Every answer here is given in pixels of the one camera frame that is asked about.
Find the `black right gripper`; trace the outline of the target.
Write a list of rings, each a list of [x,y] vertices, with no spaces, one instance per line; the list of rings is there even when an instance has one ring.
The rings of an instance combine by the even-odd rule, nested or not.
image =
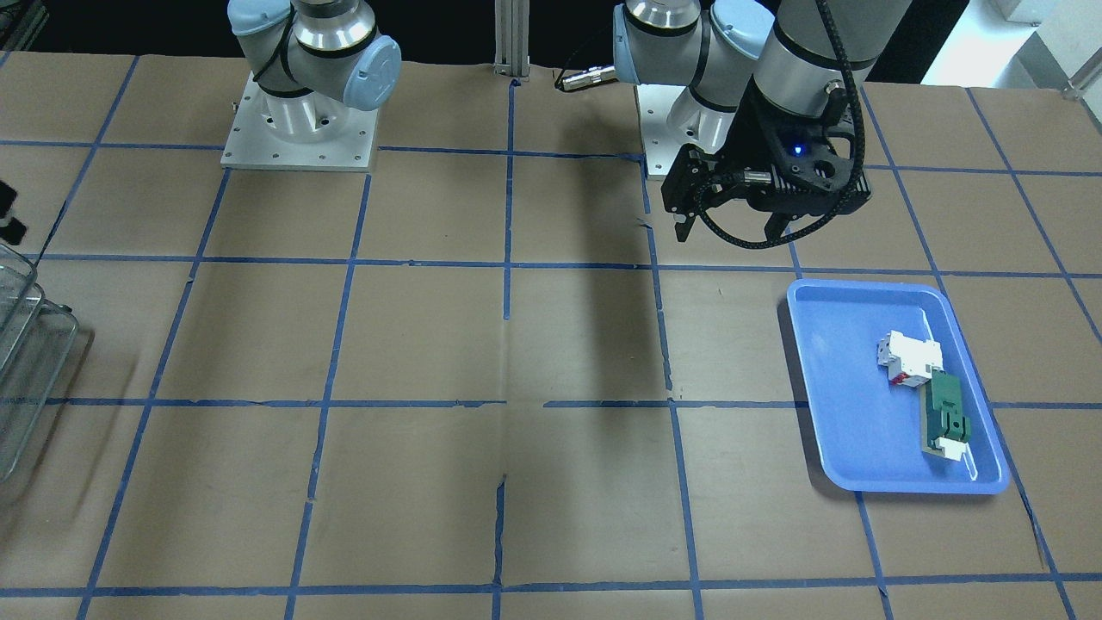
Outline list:
[[[22,244],[28,225],[17,219],[15,202],[19,193],[4,181],[1,181],[0,192],[1,239],[6,244]]]

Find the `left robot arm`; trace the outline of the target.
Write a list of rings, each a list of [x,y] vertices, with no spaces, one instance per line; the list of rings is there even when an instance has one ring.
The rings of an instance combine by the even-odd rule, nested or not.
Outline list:
[[[858,90],[907,1],[625,1],[619,81],[676,86],[691,129],[661,185],[678,242],[702,222],[744,250],[815,233],[869,202]]]

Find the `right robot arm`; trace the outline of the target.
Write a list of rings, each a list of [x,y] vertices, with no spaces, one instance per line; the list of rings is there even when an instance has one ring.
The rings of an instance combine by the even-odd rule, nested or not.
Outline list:
[[[229,199],[233,235],[353,220],[400,47],[366,1],[42,7],[87,39],[223,40],[237,58],[3,51],[3,233],[39,255],[193,250]]]

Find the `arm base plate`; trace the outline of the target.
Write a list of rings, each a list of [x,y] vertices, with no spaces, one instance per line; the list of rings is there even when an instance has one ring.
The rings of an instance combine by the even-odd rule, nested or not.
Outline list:
[[[310,93],[276,97],[252,81],[233,115],[224,168],[369,173],[379,113]]]
[[[700,104],[687,86],[641,84],[636,101],[648,180],[665,180],[687,144],[719,152],[735,117]]]

